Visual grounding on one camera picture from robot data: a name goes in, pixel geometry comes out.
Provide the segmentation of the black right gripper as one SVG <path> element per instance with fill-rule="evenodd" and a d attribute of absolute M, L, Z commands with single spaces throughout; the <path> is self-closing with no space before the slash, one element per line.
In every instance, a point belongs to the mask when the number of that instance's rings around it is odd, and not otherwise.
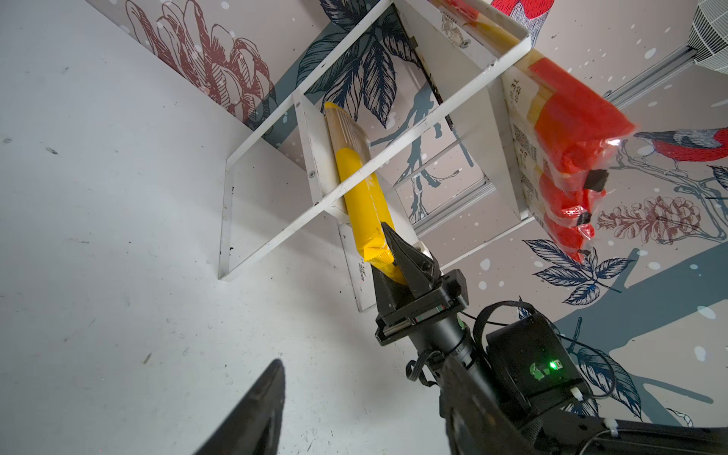
<path fill-rule="evenodd" d="M 466 277 L 456 269 L 442 276 L 436 259 L 426 256 L 400 237 L 395 230 L 381 224 L 394 264 L 407 286 L 397 284 L 379 270 L 373 270 L 377 300 L 377 331 L 381 346 L 457 315 L 468 307 Z"/>

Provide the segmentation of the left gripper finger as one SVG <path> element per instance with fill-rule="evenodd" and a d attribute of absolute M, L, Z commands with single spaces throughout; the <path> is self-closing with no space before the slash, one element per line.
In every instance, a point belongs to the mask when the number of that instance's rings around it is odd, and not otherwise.
<path fill-rule="evenodd" d="M 286 400 L 286 371 L 275 359 L 250 387 L 196 455 L 275 455 Z"/>

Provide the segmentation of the yellow spaghetti bag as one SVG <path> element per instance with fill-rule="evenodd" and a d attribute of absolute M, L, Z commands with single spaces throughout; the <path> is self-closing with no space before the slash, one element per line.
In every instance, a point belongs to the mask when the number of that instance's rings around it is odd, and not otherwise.
<path fill-rule="evenodd" d="M 339 179 L 344 181 L 371 159 L 370 142 L 365 131 L 337 104 L 326 102 L 323 113 Z M 344 200 L 356 249 L 363 261 L 394 282 L 405 284 L 405 277 L 394 263 L 394 254 L 387 245 L 382 229 L 383 224 L 393 228 L 394 221 L 377 176 L 371 174 L 366 177 L 344 195 Z"/>

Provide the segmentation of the red spaghetti bag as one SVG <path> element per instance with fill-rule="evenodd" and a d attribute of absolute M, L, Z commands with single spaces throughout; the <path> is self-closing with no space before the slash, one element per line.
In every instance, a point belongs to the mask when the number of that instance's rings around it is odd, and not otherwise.
<path fill-rule="evenodd" d="M 449 24 L 502 56 L 521 41 L 486 7 L 524 26 L 536 40 L 551 1 L 437 1 Z M 512 134 L 536 149 L 534 161 L 562 191 L 604 193 L 607 165 L 635 126 L 616 107 L 567 70 L 531 49 L 500 77 Z"/>
<path fill-rule="evenodd" d="M 575 227 L 564 227 L 544 216 L 542 224 L 557 246 L 569 257 L 582 264 L 583 251 L 587 250 L 595 237 L 595 228 L 591 224 Z"/>
<path fill-rule="evenodd" d="M 600 201 L 607 195 L 607 175 L 595 183 L 587 180 L 586 188 L 565 191 L 551 180 L 548 174 L 536 171 L 527 176 L 519 175 L 527 206 L 539 218 L 548 218 L 557 225 L 574 228 L 591 222 Z"/>

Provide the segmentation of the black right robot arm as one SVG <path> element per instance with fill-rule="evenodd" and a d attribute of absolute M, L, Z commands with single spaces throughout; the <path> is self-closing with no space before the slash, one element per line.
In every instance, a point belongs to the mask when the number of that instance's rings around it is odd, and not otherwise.
<path fill-rule="evenodd" d="M 393 279 L 373 272 L 381 345 L 409 339 L 410 381 L 440 391 L 454 454 L 724 454 L 725 428 L 665 426 L 601 417 L 598 403 L 637 395 L 605 353 L 565 337 L 530 303 L 514 301 L 516 322 L 487 331 L 495 305 L 472 325 L 466 278 L 441 271 L 422 246 L 382 224 Z"/>

